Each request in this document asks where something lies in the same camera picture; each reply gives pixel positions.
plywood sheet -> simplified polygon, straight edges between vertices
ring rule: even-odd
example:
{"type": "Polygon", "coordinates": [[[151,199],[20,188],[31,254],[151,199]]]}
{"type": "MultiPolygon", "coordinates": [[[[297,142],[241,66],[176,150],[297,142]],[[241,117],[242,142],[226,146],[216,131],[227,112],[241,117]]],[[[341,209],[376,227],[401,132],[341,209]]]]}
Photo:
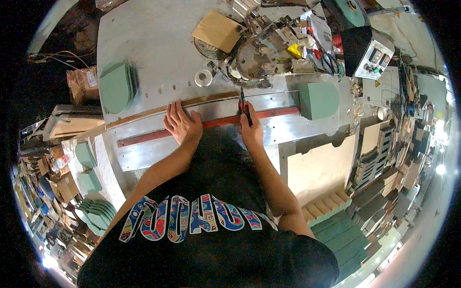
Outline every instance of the plywood sheet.
{"type": "Polygon", "coordinates": [[[389,126],[389,120],[365,127],[363,132],[361,155],[370,152],[378,144],[379,131],[389,126]]]}
{"type": "Polygon", "coordinates": [[[344,191],[354,159],[355,135],[288,157],[288,186],[303,206],[321,195],[344,191]]]}
{"type": "Polygon", "coordinates": [[[50,138],[73,136],[104,124],[104,119],[92,118],[90,115],[61,115],[62,121],[56,121],[50,132],[50,138]]]}

wooden strip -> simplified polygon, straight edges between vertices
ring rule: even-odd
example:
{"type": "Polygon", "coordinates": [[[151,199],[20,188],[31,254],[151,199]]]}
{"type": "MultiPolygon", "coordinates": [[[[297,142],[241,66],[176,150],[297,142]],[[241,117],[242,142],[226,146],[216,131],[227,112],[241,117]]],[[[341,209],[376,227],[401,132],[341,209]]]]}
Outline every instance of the wooden strip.
{"type": "MultiPolygon", "coordinates": [[[[289,114],[299,114],[298,107],[287,107],[287,108],[278,108],[273,110],[266,110],[266,111],[259,111],[256,112],[258,119],[269,118],[274,116],[282,116],[282,115],[289,115],[289,114]]],[[[229,124],[237,124],[240,123],[240,116],[229,116],[219,119],[208,120],[202,122],[203,128],[208,129],[212,127],[224,126],[229,124]]],[[[139,143],[143,143],[150,140],[156,140],[164,137],[171,136],[171,133],[167,130],[159,130],[155,132],[151,132],[148,134],[135,136],[132,138],[128,138],[125,140],[120,140],[117,142],[117,147],[122,148],[130,145],[135,145],[139,143]]]]}
{"type": "MultiPolygon", "coordinates": [[[[220,94],[214,94],[214,95],[209,95],[209,96],[204,96],[204,97],[199,97],[199,98],[193,98],[193,99],[188,99],[181,101],[181,106],[190,106],[190,105],[195,105],[195,104],[200,104],[203,102],[209,102],[209,101],[215,101],[215,100],[222,100],[225,98],[232,98],[232,97],[239,97],[240,92],[226,92],[226,93],[220,93],[220,94]]],[[[158,107],[155,109],[143,111],[141,113],[131,115],[128,117],[125,117],[123,119],[117,120],[115,122],[109,123],[106,125],[106,129],[112,129],[115,127],[118,127],[123,124],[127,124],[129,122],[133,122],[160,112],[166,111],[166,106],[158,107]]]]}

colorful letter graphic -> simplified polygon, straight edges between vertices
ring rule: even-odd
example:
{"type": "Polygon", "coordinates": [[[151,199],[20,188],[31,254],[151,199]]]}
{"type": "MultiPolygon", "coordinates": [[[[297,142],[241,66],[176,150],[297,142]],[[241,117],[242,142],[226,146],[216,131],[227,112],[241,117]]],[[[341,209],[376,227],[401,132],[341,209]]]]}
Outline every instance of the colorful letter graphic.
{"type": "Polygon", "coordinates": [[[128,242],[132,237],[134,237],[138,222],[142,223],[142,220],[139,221],[141,216],[144,219],[147,215],[152,213],[150,207],[152,210],[157,209],[157,202],[150,200],[147,196],[144,196],[133,206],[125,221],[120,237],[118,238],[120,241],[128,242]]]}
{"type": "Polygon", "coordinates": [[[255,212],[256,214],[258,214],[259,217],[263,218],[264,220],[266,220],[271,226],[272,228],[275,229],[275,231],[278,231],[277,229],[277,225],[275,225],[274,222],[272,222],[266,215],[264,215],[263,213],[258,213],[258,212],[255,212]]]}
{"type": "Polygon", "coordinates": [[[245,222],[240,215],[240,212],[237,210],[237,207],[220,201],[214,196],[213,200],[216,212],[218,212],[218,220],[221,226],[230,231],[238,231],[245,226],[245,222]]]}
{"type": "Polygon", "coordinates": [[[202,229],[206,232],[218,231],[213,207],[211,206],[210,194],[202,195],[192,202],[189,234],[199,234],[202,229]],[[200,207],[203,210],[203,216],[200,215],[200,207]]]}
{"type": "Polygon", "coordinates": [[[173,243],[182,242],[186,238],[188,225],[189,201],[181,196],[173,196],[170,207],[168,239],[173,243]]]}
{"type": "Polygon", "coordinates": [[[262,230],[261,221],[255,212],[240,207],[239,209],[242,211],[243,216],[247,219],[248,224],[250,224],[252,230],[262,230]]]}
{"type": "Polygon", "coordinates": [[[166,209],[168,200],[160,202],[151,218],[145,219],[141,224],[141,234],[150,241],[158,241],[165,235],[166,209]]]}

control panel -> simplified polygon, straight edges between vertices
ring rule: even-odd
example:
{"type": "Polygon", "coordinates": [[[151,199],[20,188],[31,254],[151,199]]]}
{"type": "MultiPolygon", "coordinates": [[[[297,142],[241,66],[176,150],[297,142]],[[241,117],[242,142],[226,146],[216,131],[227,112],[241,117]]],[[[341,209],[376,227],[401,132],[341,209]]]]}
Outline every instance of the control panel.
{"type": "Polygon", "coordinates": [[[383,74],[394,52],[372,39],[353,76],[377,80],[383,74]]]}

person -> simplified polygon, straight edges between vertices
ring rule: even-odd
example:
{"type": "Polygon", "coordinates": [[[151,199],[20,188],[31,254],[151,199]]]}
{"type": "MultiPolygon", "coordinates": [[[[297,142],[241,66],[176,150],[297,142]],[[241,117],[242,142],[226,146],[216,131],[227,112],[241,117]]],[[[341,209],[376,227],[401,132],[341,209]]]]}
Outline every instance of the person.
{"type": "Polygon", "coordinates": [[[336,258],[315,239],[264,150],[251,104],[249,112],[245,151],[232,133],[202,137],[200,114],[187,116],[180,100],[167,106],[164,125],[179,147],[139,179],[81,267],[79,287],[334,285],[336,258]]]}

